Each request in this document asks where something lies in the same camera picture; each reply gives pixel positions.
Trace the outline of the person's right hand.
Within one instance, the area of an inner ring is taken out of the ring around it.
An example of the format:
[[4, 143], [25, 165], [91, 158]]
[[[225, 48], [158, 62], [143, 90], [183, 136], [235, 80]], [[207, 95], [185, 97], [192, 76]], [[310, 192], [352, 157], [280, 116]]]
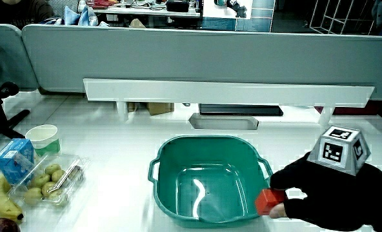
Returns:
[[365, 162], [369, 153], [360, 131], [331, 126], [312, 151], [271, 176], [271, 188], [298, 188], [306, 197], [284, 200], [270, 210], [270, 218], [336, 231], [364, 225], [382, 231], [382, 171]]

